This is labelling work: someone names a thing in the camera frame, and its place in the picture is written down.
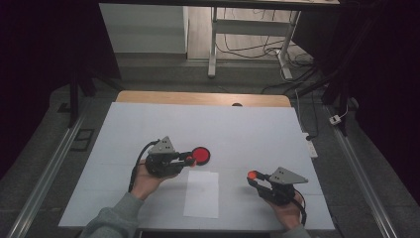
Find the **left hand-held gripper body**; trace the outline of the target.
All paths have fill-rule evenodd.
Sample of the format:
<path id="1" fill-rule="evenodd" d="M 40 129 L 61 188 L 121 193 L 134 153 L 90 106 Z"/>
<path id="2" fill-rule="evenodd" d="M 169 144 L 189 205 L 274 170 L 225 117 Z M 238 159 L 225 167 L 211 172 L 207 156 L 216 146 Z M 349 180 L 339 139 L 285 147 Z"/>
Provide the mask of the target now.
<path id="1" fill-rule="evenodd" d="M 168 136 L 152 141 L 146 148 L 146 168 L 156 178 L 178 175 L 181 167 L 174 167 L 172 163 L 184 161 L 173 147 Z"/>

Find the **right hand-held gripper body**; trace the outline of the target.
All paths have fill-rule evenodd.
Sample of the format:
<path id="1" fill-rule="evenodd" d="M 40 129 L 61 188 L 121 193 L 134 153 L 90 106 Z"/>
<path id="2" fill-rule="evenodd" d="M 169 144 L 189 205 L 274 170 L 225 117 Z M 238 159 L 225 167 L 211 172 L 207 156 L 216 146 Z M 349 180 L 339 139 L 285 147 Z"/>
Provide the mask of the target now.
<path id="1" fill-rule="evenodd" d="M 271 175 L 264 178 L 270 183 L 271 188 L 264 198 L 276 205 L 285 205 L 295 196 L 294 186 L 297 183 L 307 183 L 308 179 L 286 168 L 278 167 Z"/>

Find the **round red ink pad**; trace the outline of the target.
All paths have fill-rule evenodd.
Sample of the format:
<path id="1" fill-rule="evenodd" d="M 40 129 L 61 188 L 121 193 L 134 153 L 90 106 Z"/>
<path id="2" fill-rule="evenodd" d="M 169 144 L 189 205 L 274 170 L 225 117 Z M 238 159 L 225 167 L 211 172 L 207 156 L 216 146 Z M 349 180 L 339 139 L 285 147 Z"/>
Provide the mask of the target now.
<path id="1" fill-rule="evenodd" d="M 211 153 L 204 147 L 197 147 L 192 151 L 192 158 L 197 166 L 204 166 L 210 161 Z"/>

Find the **white paper sheet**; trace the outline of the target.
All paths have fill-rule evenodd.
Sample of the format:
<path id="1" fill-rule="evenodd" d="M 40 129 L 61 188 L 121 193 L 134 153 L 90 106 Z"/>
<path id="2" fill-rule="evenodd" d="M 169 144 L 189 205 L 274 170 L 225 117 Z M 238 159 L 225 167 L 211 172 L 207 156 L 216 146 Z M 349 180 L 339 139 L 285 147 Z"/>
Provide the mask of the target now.
<path id="1" fill-rule="evenodd" d="M 198 218 L 219 217 L 219 174 L 190 171 L 183 215 Z"/>

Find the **person's right hand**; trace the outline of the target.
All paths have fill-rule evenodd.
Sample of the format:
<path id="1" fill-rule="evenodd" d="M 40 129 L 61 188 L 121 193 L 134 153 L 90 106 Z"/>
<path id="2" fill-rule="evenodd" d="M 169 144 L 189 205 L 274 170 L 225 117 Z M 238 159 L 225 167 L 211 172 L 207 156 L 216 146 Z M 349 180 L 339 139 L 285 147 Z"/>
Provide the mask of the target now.
<path id="1" fill-rule="evenodd" d="M 266 202 L 273 210 L 278 222 L 286 231 L 292 230 L 301 224 L 300 209 L 294 203 L 278 206 L 270 201 Z"/>

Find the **person's left hand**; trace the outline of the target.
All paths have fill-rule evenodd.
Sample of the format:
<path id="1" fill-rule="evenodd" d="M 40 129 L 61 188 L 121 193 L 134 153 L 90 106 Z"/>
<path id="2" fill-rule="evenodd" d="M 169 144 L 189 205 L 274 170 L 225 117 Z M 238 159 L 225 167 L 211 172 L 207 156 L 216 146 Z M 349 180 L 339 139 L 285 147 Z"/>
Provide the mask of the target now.
<path id="1" fill-rule="evenodd" d="M 167 179 L 173 179 L 175 175 L 156 178 L 151 175 L 146 168 L 146 161 L 140 160 L 137 164 L 136 176 L 130 194 L 140 200 L 146 200 L 153 192 L 155 192 L 159 185 Z"/>

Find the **white table cover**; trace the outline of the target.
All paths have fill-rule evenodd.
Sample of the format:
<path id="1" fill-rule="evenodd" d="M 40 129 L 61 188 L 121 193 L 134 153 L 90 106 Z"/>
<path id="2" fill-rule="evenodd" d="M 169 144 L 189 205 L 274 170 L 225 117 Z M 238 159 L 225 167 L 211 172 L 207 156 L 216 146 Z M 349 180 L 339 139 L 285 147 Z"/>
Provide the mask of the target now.
<path id="1" fill-rule="evenodd" d="M 165 181 L 141 208 L 143 230 L 273 231 L 272 209 L 249 186 L 247 174 L 286 168 L 308 179 L 298 186 L 306 199 L 306 226 L 334 225 L 291 107 L 196 106 L 147 103 L 111 105 L 87 164 L 61 218 L 62 227 L 83 227 L 127 191 L 142 148 L 168 136 L 178 152 L 205 147 L 208 164 L 186 168 Z M 183 215 L 190 171 L 219 174 L 219 217 Z"/>

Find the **white power strip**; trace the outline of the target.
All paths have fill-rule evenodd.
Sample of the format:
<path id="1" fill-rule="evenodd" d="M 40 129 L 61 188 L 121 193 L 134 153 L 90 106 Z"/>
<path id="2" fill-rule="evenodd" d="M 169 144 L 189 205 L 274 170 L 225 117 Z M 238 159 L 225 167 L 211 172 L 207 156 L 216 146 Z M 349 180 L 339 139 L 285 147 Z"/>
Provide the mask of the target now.
<path id="1" fill-rule="evenodd" d="M 307 143 L 307 148 L 308 148 L 308 153 L 309 153 L 309 156 L 310 156 L 312 159 L 317 158 L 317 157 L 318 157 L 318 154 L 317 154 L 317 152 L 316 152 L 316 149 L 315 149 L 315 147 L 314 147 L 314 144 L 312 143 L 312 139 L 311 139 L 311 137 L 309 136 L 309 134 L 308 134 L 308 133 L 303 133 L 303 137 L 304 137 L 304 139 L 305 139 L 305 141 L 306 141 L 306 143 Z"/>

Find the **wooden table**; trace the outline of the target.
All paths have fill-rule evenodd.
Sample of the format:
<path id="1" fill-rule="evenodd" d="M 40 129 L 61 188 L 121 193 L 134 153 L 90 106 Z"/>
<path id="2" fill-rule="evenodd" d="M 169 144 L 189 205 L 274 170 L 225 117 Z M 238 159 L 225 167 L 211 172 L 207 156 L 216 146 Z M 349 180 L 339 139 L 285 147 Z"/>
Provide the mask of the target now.
<path id="1" fill-rule="evenodd" d="M 249 107 L 290 107 L 291 103 L 284 95 L 233 94 L 233 93 L 199 93 L 199 92 L 166 92 L 123 90 L 117 102 L 158 103 L 182 105 L 221 105 L 232 106 L 241 103 Z"/>

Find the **black floor socket plate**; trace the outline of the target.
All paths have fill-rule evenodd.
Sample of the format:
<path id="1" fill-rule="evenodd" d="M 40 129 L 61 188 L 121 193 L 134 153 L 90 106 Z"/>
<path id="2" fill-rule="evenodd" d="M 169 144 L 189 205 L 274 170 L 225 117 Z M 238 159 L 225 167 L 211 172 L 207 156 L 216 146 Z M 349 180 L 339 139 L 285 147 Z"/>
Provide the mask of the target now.
<path id="1" fill-rule="evenodd" d="M 73 152 L 86 152 L 92 142 L 94 129 L 79 129 L 71 146 Z"/>

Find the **small white adapter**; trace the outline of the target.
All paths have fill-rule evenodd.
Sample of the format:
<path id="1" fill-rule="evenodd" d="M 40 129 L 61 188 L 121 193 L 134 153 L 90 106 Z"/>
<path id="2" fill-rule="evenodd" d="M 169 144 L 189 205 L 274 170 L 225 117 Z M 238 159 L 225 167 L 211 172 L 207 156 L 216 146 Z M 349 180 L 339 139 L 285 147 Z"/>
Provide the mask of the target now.
<path id="1" fill-rule="evenodd" d="M 343 115 L 334 115 L 332 117 L 329 118 L 329 122 L 331 125 L 338 125 L 339 123 L 342 122 L 342 119 L 347 115 L 347 112 L 345 112 Z"/>

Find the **black metal stand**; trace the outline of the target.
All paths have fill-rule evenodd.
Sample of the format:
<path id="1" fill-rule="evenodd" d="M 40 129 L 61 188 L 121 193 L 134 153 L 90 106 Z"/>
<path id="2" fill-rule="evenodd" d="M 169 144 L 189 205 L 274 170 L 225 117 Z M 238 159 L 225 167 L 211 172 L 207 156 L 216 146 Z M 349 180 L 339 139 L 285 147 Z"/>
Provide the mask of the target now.
<path id="1" fill-rule="evenodd" d="M 99 79 L 118 92 L 124 90 L 122 85 L 114 82 L 110 77 L 92 67 L 77 69 L 69 81 L 70 117 L 68 127 L 74 126 L 79 117 L 78 91 L 81 90 L 87 97 L 93 97 L 96 94 L 97 89 L 93 82 L 94 78 Z"/>
<path id="2" fill-rule="evenodd" d="M 343 68 L 338 68 L 314 84 L 294 92 L 290 98 L 301 98 L 302 96 L 320 88 L 321 86 L 327 85 L 327 89 L 324 91 L 321 97 L 321 101 L 324 105 L 332 105 L 336 99 L 339 100 L 338 116 L 341 121 L 335 124 L 335 127 L 339 129 L 344 137 L 347 137 L 348 133 L 346 128 L 346 116 L 349 112 L 349 83 L 350 77 L 347 75 L 347 71 Z"/>

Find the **white-framed desk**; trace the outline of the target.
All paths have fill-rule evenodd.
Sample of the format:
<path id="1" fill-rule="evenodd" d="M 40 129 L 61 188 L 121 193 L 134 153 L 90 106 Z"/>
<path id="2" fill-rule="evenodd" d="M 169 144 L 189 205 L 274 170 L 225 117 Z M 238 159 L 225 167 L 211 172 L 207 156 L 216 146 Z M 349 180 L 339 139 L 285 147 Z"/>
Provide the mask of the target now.
<path id="1" fill-rule="evenodd" d="M 280 72 L 285 79 L 291 79 L 292 74 L 285 56 L 291 38 L 302 11 L 337 10 L 342 4 L 340 0 L 99 0 L 108 4 L 137 4 L 157 6 L 188 6 L 211 7 L 211 44 L 209 48 L 208 77 L 216 74 L 216 37 L 218 34 L 276 36 L 284 37 L 284 42 L 276 52 L 280 64 Z M 291 19 L 287 23 L 257 22 L 244 20 L 218 19 L 219 8 L 242 8 L 264 10 L 288 10 Z"/>

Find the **white cabinet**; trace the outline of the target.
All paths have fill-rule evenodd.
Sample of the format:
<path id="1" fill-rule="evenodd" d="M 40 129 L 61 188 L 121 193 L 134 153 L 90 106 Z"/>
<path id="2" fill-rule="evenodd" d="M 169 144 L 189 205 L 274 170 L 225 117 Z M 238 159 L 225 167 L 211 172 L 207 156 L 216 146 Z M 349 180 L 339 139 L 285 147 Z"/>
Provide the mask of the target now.
<path id="1" fill-rule="evenodd" d="M 187 52 L 187 7 L 110 3 L 99 7 L 115 53 Z"/>

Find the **black curtain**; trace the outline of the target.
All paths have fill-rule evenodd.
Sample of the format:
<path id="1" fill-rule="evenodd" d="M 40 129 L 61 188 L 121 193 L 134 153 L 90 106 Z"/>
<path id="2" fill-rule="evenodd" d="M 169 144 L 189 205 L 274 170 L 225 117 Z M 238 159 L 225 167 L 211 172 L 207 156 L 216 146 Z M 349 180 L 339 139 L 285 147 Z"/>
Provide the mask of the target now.
<path id="1" fill-rule="evenodd" d="M 347 9 L 304 11 L 293 41 L 325 74 L 374 18 L 344 77 L 360 127 L 420 205 L 420 0 L 339 0 Z"/>
<path id="2" fill-rule="evenodd" d="M 121 77 L 100 0 L 0 0 L 0 179 L 50 106 L 53 91 Z"/>

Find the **aluminium rail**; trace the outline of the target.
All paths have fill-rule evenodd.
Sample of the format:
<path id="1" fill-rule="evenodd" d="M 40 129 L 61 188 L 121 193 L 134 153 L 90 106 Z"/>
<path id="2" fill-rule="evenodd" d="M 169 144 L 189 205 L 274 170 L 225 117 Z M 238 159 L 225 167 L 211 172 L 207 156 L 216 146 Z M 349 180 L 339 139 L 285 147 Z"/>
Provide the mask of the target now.
<path id="1" fill-rule="evenodd" d="M 6 238 L 26 237 L 85 117 L 86 114 L 81 113 L 74 124 L 66 129 Z"/>
<path id="2" fill-rule="evenodd" d="M 349 167 L 357 181 L 362 194 L 369 206 L 372 216 L 383 238 L 399 238 L 389 215 L 387 214 L 381 200 L 375 192 L 368 174 L 359 161 L 359 157 L 354 150 L 349 138 L 345 136 L 337 126 L 332 126 L 335 137 L 342 148 L 342 151 L 348 161 Z"/>

